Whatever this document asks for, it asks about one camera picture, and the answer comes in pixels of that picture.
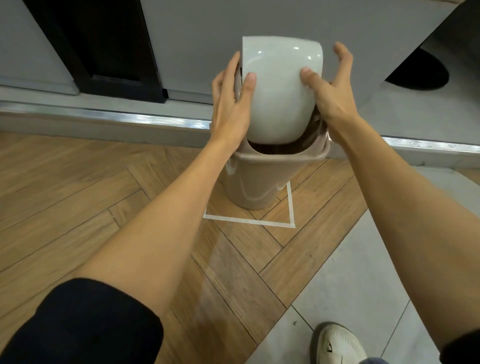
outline white tape square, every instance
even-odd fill
[[[209,218],[211,220],[240,222],[240,223],[243,223],[243,224],[278,226],[278,227],[281,227],[281,228],[295,228],[295,220],[293,218],[292,189],[290,187],[290,181],[288,181],[288,183],[287,183],[287,199],[288,199],[288,213],[290,214],[290,223],[276,222],[276,221],[265,221],[265,220],[254,220],[254,219],[249,219],[249,218],[231,218],[229,216],[209,215],[209,214],[207,214],[206,209],[205,209],[205,212],[204,212],[204,218]]]

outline silver metal trim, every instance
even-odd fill
[[[135,114],[120,111],[68,108],[63,106],[28,104],[11,101],[0,101],[0,113],[40,114],[47,116],[73,117],[89,120],[100,120],[139,125],[208,130],[209,120],[189,119],[162,115]],[[425,150],[439,153],[480,154],[480,145],[437,142],[391,136],[382,137],[391,147],[406,150]]]

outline shoe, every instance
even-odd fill
[[[312,364],[359,364],[367,359],[360,341],[345,327],[326,322],[313,333]]]

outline black circular table base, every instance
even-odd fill
[[[445,66],[429,52],[417,48],[399,65],[386,81],[411,90],[436,90],[448,83]]]

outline wooden floor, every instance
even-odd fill
[[[0,133],[0,349],[198,152]],[[158,363],[244,363],[366,210],[345,160],[307,165],[291,186],[296,229],[203,220]],[[286,195],[248,211],[217,182],[207,210],[288,222]]]

